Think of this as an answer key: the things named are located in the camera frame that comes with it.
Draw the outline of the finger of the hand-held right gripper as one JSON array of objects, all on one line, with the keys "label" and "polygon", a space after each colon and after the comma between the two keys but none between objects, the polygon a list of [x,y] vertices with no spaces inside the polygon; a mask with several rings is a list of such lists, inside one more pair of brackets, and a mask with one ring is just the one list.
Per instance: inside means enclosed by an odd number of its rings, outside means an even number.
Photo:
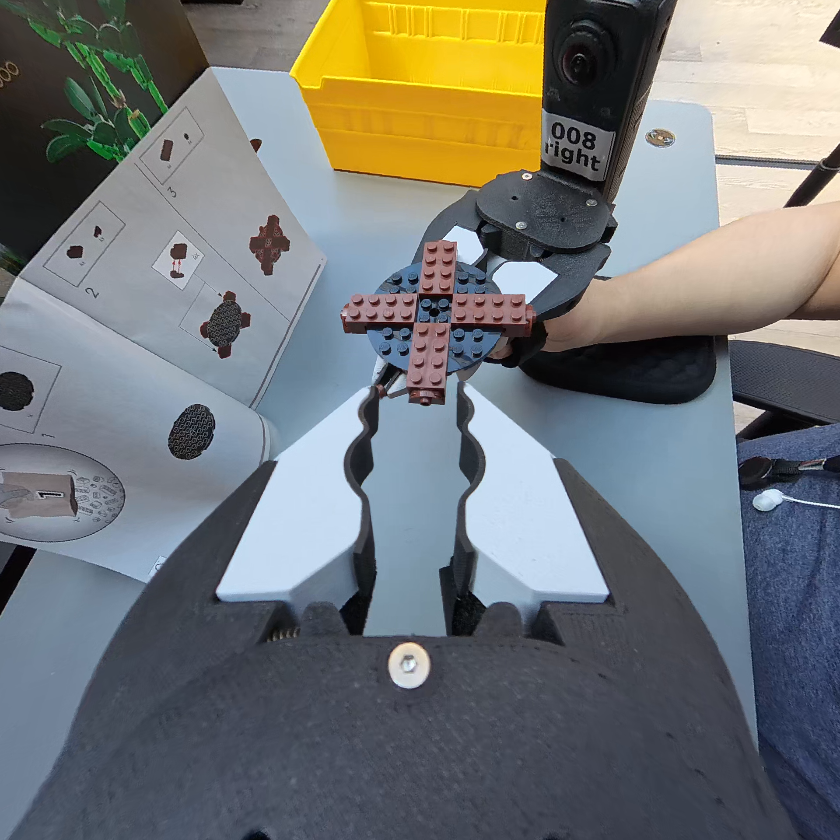
[{"label": "finger of the hand-held right gripper", "polygon": [[[477,265],[486,254],[478,235],[461,226],[452,227],[444,238],[456,242],[458,260],[462,263]],[[380,357],[377,357],[374,365],[373,385],[379,389],[381,396],[389,398],[404,396],[408,393],[405,374]]]},{"label": "finger of the hand-held right gripper", "polygon": [[522,346],[538,341],[537,326],[522,339],[498,325],[493,313],[497,294],[521,296],[532,304],[555,279],[540,263],[501,258],[479,258],[466,274],[469,279],[456,281],[456,376],[462,382],[477,373],[481,363],[509,361]]}]

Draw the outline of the black bamboo picture box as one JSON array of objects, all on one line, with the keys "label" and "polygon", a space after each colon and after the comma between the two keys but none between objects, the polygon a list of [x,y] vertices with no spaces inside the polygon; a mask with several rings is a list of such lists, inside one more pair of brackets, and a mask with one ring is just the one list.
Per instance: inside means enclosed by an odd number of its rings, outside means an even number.
[{"label": "black bamboo picture box", "polygon": [[2,267],[17,274],[206,67],[181,2],[2,1]]}]

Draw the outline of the person's blue clothing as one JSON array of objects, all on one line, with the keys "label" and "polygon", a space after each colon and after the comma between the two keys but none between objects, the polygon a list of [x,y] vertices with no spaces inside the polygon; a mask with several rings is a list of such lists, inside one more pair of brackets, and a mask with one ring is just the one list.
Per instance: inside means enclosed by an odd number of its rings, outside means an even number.
[{"label": "person's blue clothing", "polygon": [[741,493],[759,750],[805,838],[839,838],[839,513]]}]

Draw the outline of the person's right hand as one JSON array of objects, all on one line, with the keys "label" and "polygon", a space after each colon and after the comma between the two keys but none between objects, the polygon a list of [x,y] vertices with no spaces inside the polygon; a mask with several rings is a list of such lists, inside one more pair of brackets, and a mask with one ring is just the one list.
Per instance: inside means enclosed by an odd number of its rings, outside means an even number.
[{"label": "person's right hand", "polygon": [[501,339],[490,353],[489,362],[518,366],[539,352],[560,353],[598,344],[621,343],[637,338],[635,286],[627,277],[597,280],[581,301],[564,315],[537,322],[528,339]]}]

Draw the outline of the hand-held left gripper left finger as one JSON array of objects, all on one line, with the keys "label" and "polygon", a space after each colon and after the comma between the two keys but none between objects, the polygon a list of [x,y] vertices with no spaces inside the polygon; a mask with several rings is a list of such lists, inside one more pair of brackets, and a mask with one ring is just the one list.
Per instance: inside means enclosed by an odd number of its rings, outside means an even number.
[{"label": "hand-held left gripper left finger", "polygon": [[279,601],[296,614],[315,602],[362,603],[375,584],[371,511],[379,394],[362,388],[276,458],[222,580],[223,602]]}]

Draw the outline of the black textured wrist rest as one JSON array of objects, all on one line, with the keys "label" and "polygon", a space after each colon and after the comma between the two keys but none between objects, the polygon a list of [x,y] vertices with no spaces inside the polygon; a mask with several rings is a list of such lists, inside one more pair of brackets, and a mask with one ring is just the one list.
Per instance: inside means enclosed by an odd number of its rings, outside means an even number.
[{"label": "black textured wrist rest", "polygon": [[672,337],[541,351],[520,368],[537,382],[569,391],[671,405],[690,402],[711,386],[717,356],[712,337]]}]

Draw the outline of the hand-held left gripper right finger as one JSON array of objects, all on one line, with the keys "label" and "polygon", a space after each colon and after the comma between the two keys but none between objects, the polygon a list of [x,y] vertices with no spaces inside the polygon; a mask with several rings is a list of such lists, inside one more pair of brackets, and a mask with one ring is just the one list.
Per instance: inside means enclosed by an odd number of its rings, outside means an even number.
[{"label": "hand-held left gripper right finger", "polygon": [[535,617],[544,602],[603,603],[609,591],[548,449],[460,383],[455,552],[440,571],[446,617],[498,602]]}]

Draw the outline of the yellow plastic bin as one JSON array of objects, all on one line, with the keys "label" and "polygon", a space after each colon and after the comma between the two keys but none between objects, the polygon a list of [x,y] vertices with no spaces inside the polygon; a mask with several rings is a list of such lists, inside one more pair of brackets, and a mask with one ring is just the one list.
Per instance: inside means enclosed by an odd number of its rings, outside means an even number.
[{"label": "yellow plastic bin", "polygon": [[332,1],[290,74],[335,170],[539,168],[544,1]]}]

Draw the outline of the grey desk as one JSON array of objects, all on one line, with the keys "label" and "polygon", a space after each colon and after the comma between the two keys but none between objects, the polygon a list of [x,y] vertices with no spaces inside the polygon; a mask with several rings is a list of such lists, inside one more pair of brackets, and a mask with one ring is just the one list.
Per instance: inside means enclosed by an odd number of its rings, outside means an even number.
[{"label": "grey desk", "polygon": [[[259,411],[282,450],[371,380],[374,355],[343,334],[353,290],[400,268],[462,187],[334,171],[297,83],[285,72],[213,73],[292,212],[328,258]],[[608,276],[640,267],[718,225],[712,120],[696,105],[651,98],[617,198]],[[568,459],[666,562],[714,636],[755,729],[753,673],[726,340],[717,375],[677,406],[557,391],[482,365],[477,390],[550,452]],[[379,573],[368,631],[444,631],[438,568],[448,561],[458,469],[454,395],[422,409],[388,400],[373,440],[371,499]],[[108,641],[164,551],[130,576],[40,550],[2,613],[2,838],[13,831],[67,736]]]}]

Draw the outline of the grey instruction booklet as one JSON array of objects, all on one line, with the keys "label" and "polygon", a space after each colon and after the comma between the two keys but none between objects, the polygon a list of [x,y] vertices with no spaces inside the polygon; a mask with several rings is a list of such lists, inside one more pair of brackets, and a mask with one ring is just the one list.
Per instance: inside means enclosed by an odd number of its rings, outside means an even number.
[{"label": "grey instruction booklet", "polygon": [[122,163],[3,142],[2,541],[145,580],[270,454],[256,412],[325,264],[264,167],[279,105],[207,69]]}]

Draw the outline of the brown cross brick model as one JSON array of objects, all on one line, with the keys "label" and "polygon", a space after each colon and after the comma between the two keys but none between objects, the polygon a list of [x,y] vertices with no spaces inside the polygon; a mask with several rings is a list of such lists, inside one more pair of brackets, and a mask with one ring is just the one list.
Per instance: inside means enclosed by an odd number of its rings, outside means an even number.
[{"label": "brown cross brick model", "polygon": [[500,337],[529,337],[537,316],[524,295],[502,293],[460,260],[456,242],[440,239],[375,293],[352,295],[341,320],[406,375],[410,403],[430,406],[445,402],[448,375],[482,362]]}]

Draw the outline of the black round badge reel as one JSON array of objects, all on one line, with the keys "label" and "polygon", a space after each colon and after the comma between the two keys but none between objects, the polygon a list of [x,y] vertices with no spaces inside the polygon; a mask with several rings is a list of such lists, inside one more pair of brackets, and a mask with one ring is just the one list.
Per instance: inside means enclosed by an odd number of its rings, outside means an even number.
[{"label": "black round badge reel", "polygon": [[839,456],[810,460],[753,457],[738,467],[741,490],[762,490],[776,484],[794,483],[809,473],[827,472],[839,474]]}]

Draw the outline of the black tripod leg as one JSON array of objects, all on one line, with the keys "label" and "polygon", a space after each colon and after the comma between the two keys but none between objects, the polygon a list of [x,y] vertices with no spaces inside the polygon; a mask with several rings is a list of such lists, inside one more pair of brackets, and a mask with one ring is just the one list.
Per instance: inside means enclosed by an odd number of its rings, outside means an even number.
[{"label": "black tripod leg", "polygon": [[840,145],[819,161],[804,179],[784,207],[802,207],[811,203],[839,173]]}]

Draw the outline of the person's right forearm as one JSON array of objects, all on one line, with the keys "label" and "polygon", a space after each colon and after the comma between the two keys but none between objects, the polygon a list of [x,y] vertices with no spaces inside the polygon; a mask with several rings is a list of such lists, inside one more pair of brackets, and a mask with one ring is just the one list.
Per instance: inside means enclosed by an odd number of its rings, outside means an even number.
[{"label": "person's right forearm", "polygon": [[609,341],[839,319],[839,203],[739,219],[608,283]]}]

